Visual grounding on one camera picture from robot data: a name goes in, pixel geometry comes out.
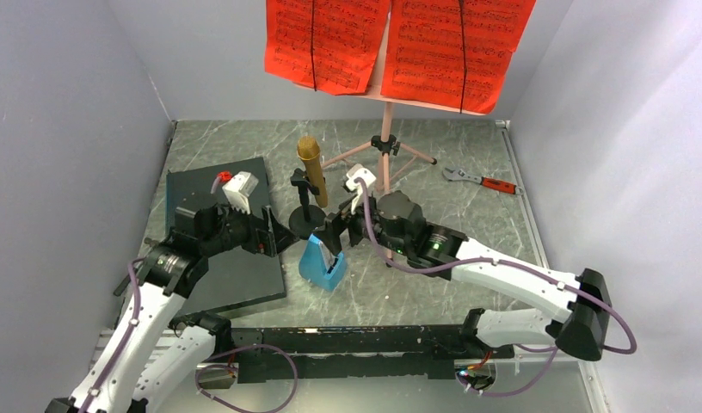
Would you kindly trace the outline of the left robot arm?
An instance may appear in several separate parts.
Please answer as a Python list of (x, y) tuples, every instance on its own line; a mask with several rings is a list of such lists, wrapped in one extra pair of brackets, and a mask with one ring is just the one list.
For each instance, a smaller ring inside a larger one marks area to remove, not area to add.
[(208, 271), (211, 257), (242, 248), (275, 257), (298, 238), (270, 207), (262, 216), (221, 205), (179, 206), (169, 235), (128, 264), (132, 297), (98, 361), (66, 398), (48, 412), (155, 412), (206, 360), (222, 361), (234, 339), (228, 319), (203, 313), (175, 344), (150, 359), (164, 330)]

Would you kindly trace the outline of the gold microphone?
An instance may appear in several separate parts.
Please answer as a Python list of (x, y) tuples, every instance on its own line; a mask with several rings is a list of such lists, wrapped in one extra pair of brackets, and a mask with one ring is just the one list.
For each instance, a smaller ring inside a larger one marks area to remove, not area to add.
[(327, 187), (321, 165), (320, 146), (317, 140), (308, 135), (301, 137), (297, 144), (297, 154), (305, 166), (305, 172), (310, 184), (318, 189), (318, 194), (315, 194), (317, 205), (321, 208), (327, 207)]

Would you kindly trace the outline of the pink tripod music stand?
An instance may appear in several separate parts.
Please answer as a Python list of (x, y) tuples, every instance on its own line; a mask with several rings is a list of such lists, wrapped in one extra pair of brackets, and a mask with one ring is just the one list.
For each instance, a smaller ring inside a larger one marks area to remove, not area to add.
[[(421, 102), (418, 100), (409, 100), (409, 99), (401, 99), (401, 98), (393, 98), (389, 96), (385, 96), (381, 92), (381, 86), (382, 86), (382, 80), (383, 80), (383, 75), (384, 75), (384, 69), (385, 69), (385, 61), (386, 61), (386, 48), (388, 46), (388, 38), (389, 38), (389, 32), (390, 32), (390, 19), (391, 17), (387, 17), (387, 22), (385, 24), (385, 28), (383, 30), (382, 34), (382, 39), (381, 43), (379, 46), (379, 51), (378, 51), (378, 56), (377, 59), (374, 63), (373, 66), (373, 71), (370, 76), (368, 85), (366, 87), (366, 91), (363, 94), (352, 94), (351, 97), (358, 97), (358, 98), (364, 98), (368, 100), (374, 100), (378, 102), (383, 102), (384, 103), (384, 112), (382, 116), (382, 126), (381, 126), (381, 132), (379, 133), (379, 139), (377, 140), (377, 145), (373, 145), (374, 140), (370, 139), (367, 143), (356, 146), (355, 148), (343, 152), (341, 155), (332, 157), (330, 159), (327, 159), (322, 162), (322, 167), (324, 169), (327, 169), (328, 167), (335, 165), (337, 163), (347, 163), (350, 164), (350, 158), (364, 150), (368, 149), (375, 149), (379, 153), (379, 160), (377, 163), (377, 173), (375, 176), (377, 177), (377, 183), (376, 183), (376, 189), (377, 190), (382, 190), (385, 193), (388, 193), (391, 189), (391, 182), (400, 177), (402, 173), (415, 162), (415, 160), (422, 160), (424, 162), (427, 162), (429, 164), (435, 165), (437, 164), (437, 159), (422, 152), (418, 151), (414, 148), (412, 148), (409, 145), (406, 145), (405, 143), (401, 142), (399, 139), (393, 139), (392, 143), (389, 144), (389, 141), (391, 140), (391, 123), (393, 120), (393, 115), (394, 115), (394, 109), (396, 104), (401, 104), (401, 105), (406, 105), (406, 106), (411, 106), (411, 107), (417, 107), (417, 108), (425, 108), (425, 109), (433, 109), (433, 110), (438, 110), (438, 111), (444, 111), (444, 112), (449, 112), (453, 113), (454, 109), (451, 107), (439, 105), (439, 104), (434, 104), (434, 103), (428, 103), (428, 102)], [(404, 165), (402, 166), (397, 172), (392, 173), (391, 172), (391, 158), (396, 156), (399, 151), (406, 151), (409, 154), (412, 155), (412, 158)]]

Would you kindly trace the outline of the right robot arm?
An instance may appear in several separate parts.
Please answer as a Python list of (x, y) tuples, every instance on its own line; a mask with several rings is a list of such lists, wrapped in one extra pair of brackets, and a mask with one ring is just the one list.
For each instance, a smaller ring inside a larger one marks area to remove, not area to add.
[(427, 221), (422, 208), (399, 191), (371, 197), (366, 204), (360, 198), (348, 200), (312, 234), (338, 255), (343, 232), (351, 245), (367, 239), (404, 256), (404, 272), (478, 285), (526, 304), (517, 311), (469, 311), (460, 345), (471, 357), (493, 348), (534, 344), (599, 361), (608, 350), (612, 301), (604, 276), (594, 269), (572, 274), (507, 256), (463, 232)]

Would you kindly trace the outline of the blue metronome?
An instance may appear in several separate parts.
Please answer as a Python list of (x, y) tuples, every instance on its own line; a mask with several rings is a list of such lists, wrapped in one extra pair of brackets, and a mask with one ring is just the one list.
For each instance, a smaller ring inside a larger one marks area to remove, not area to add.
[(299, 274), (311, 284), (333, 292), (347, 273), (348, 263), (340, 252), (333, 255), (324, 243), (311, 235), (299, 261)]

